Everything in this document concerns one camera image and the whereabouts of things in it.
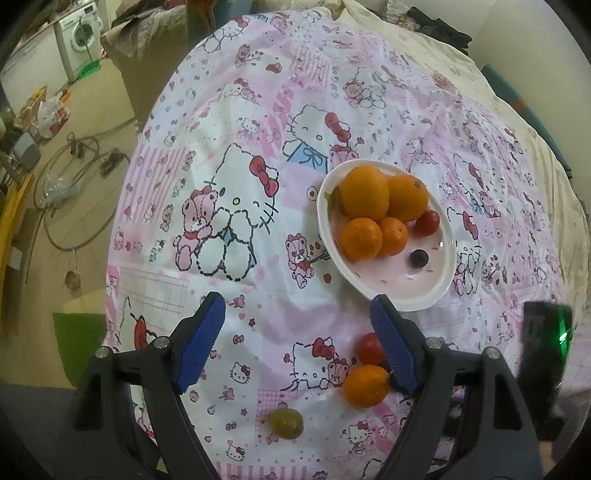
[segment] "yellow board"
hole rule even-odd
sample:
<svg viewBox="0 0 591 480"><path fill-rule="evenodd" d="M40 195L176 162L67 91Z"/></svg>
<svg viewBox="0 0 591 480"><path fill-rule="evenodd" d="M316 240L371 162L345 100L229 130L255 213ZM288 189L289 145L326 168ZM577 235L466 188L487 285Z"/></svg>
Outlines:
<svg viewBox="0 0 591 480"><path fill-rule="evenodd" d="M15 230L34 179L33 174L30 173L23 178L20 189L17 188L15 183L10 186L6 195L4 210L0 215L0 309L4 289L4 275L12 251L12 239L16 234Z"/></svg>

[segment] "orange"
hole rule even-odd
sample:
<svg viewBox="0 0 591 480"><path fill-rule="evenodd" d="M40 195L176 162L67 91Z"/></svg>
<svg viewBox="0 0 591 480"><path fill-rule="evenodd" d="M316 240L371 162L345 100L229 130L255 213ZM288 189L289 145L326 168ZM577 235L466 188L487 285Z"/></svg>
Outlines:
<svg viewBox="0 0 591 480"><path fill-rule="evenodd" d="M352 370L343 383L345 399L358 408L375 407L390 391L389 375L377 365L362 365Z"/></svg>
<svg viewBox="0 0 591 480"><path fill-rule="evenodd" d="M349 218L371 218L378 222L386 216L390 202L388 177L372 165L351 170L340 182L339 194Z"/></svg>
<svg viewBox="0 0 591 480"><path fill-rule="evenodd" d="M397 218L386 217L382 218L378 225L384 237L380 255L393 257L404 250L408 242L408 230L403 222Z"/></svg>
<svg viewBox="0 0 591 480"><path fill-rule="evenodd" d="M388 180L390 207L388 216L412 222L427 211L429 195L425 184L408 173L402 173Z"/></svg>
<svg viewBox="0 0 591 480"><path fill-rule="evenodd" d="M356 218L343 227L340 249L352 262L369 260L382 248L382 231L371 218Z"/></svg>

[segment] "washing machine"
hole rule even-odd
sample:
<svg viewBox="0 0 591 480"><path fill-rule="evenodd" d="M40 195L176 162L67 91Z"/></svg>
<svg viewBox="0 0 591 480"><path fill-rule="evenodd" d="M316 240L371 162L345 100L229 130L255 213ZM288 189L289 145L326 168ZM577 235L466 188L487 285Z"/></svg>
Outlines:
<svg viewBox="0 0 591 480"><path fill-rule="evenodd" d="M103 22L96 3L91 2L78 8L57 22L56 26L61 59L68 79L74 82L82 67L100 59L100 32Z"/></svg>

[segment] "bed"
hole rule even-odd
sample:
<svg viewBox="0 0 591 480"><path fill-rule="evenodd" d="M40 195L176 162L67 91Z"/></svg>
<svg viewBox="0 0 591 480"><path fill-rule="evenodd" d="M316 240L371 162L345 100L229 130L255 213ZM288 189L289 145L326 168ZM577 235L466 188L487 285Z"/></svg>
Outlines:
<svg viewBox="0 0 591 480"><path fill-rule="evenodd" d="M222 477L371 478L404 424L407 397L358 411L340 395L357 363L351 339L371 327L367 302L327 257L314 202L326 173L352 158L398 163L447 206L453 285L405 316L451 348L497 346L516 372L522 302L569 304L577 329L562 392L588 391L587 224L535 131L469 58L352 0L254 9L186 55L158 98L107 278L105 341L119 351L169 334L210 290L226 299L222 332L183 395ZM292 442L265 425L287 406L306 422ZM442 440L442 461L450 448Z"/></svg>

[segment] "white bowl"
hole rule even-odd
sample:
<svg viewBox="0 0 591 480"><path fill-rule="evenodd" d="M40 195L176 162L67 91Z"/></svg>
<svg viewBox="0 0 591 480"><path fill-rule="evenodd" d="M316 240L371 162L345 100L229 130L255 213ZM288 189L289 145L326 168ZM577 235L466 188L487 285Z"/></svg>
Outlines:
<svg viewBox="0 0 591 480"><path fill-rule="evenodd" d="M331 195L345 176L359 165L373 165L390 176L406 173L376 160L349 160L334 168L322 182L316 200L320 237L340 274L368 300L383 293L401 312L429 308L445 295L456 271L456 240L449 220L429 193L429 209L435 210L440 218L436 233L415 238L409 228L408 244L402 253L395 257L350 262L335 243L335 236L349 219L340 208L335 208L335 198ZM411 267L408 261L409 255L419 248L429 254L429 262L422 269Z"/></svg>

